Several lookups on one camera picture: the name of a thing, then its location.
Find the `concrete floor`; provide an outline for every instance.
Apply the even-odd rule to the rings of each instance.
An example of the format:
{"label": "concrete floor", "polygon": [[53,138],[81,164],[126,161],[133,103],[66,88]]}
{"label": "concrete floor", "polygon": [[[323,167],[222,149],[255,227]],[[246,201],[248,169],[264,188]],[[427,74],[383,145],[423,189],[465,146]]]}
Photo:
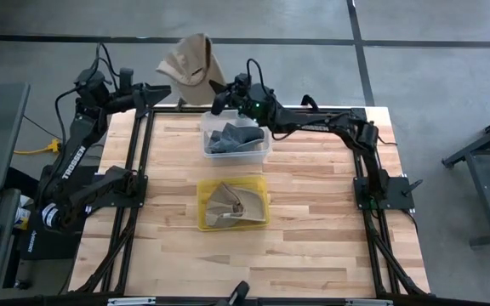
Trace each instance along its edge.
{"label": "concrete floor", "polygon": [[[356,0],[356,10],[363,39],[490,41],[490,0]],[[0,0],[0,31],[353,38],[345,0]],[[89,66],[94,48],[86,43],[0,42],[0,82],[29,82],[26,114],[59,133],[54,97]],[[151,83],[168,83],[155,68],[170,48],[109,46],[116,66],[133,67],[136,81]],[[308,93],[322,105],[365,105],[354,47],[215,45],[214,52],[227,78],[244,71],[248,57],[257,59],[266,84],[285,104],[297,104]],[[432,292],[490,302],[490,246],[476,251],[468,246],[469,238],[489,233],[487,220],[467,167],[449,171],[440,163],[490,123],[490,48],[366,48],[365,54],[375,104],[390,108],[404,171],[411,179],[424,179],[413,196]],[[62,103],[66,126],[73,111],[70,97]],[[36,149],[50,140],[24,122],[17,148]],[[16,156],[13,165],[38,177],[53,158]],[[40,281],[36,294],[57,292],[65,277],[58,273]]]}

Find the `wooden table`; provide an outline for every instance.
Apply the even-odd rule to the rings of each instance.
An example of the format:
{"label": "wooden table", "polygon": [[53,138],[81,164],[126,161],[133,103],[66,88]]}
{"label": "wooden table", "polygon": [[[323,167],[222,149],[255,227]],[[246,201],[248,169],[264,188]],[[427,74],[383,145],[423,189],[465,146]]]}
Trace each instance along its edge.
{"label": "wooden table", "polygon": [[[366,111],[380,136],[394,141],[387,108]],[[227,297],[245,280],[251,297],[373,297],[364,223],[351,187],[355,168],[344,143],[328,133],[297,132],[273,143],[264,165],[210,167],[200,150],[199,117],[156,117],[146,169],[149,187],[135,231],[126,294]],[[124,167],[133,121],[132,111],[112,117],[101,172],[112,165]],[[379,144],[378,149],[389,174],[401,174],[397,148]],[[267,228],[197,229],[198,181],[258,173],[269,185]],[[88,219],[70,290],[82,285],[107,253],[115,211],[104,208]],[[387,212],[387,219],[396,258],[428,291],[413,223],[398,211]],[[389,288],[383,259],[381,265]]]}

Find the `yellow bin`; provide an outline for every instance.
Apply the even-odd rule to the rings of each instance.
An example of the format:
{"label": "yellow bin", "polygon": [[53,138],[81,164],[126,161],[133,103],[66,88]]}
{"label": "yellow bin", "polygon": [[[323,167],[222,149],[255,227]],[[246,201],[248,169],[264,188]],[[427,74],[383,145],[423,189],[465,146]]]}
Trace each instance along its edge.
{"label": "yellow bin", "polygon": [[[208,205],[208,199],[221,183],[227,183],[231,186],[252,190],[262,197],[264,202],[265,222],[254,222],[241,220],[230,228],[213,228],[205,223],[205,210]],[[270,203],[268,202],[268,184],[263,176],[249,176],[244,178],[221,178],[207,179],[197,184],[197,228],[201,231],[217,230],[245,230],[264,227],[270,223]]]}

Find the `plastic container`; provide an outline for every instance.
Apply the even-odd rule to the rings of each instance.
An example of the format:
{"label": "plastic container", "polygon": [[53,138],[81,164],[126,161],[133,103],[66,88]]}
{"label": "plastic container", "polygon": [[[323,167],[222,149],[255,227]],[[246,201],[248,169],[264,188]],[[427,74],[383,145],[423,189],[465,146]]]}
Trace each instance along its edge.
{"label": "plastic container", "polygon": [[[209,197],[221,183],[227,183],[230,186],[236,186],[252,190],[262,197],[264,202],[264,222],[254,222],[249,220],[240,220],[234,226],[229,228],[212,228],[205,223],[205,211]],[[268,184],[263,176],[249,176],[243,178],[222,178],[207,179],[197,184],[197,228],[201,231],[219,231],[219,230],[246,230],[265,227],[270,223],[270,203],[268,201]]]}
{"label": "plastic container", "polygon": [[271,132],[267,127],[264,130],[264,141],[256,145],[257,150],[248,152],[233,152],[212,154],[207,152],[209,139],[213,131],[222,131],[226,123],[236,127],[257,127],[253,120],[239,116],[237,110],[223,110],[220,115],[215,116],[210,112],[202,115],[200,129],[202,132],[202,151],[205,157],[211,159],[214,166],[231,166],[243,164],[261,164],[271,151]]}

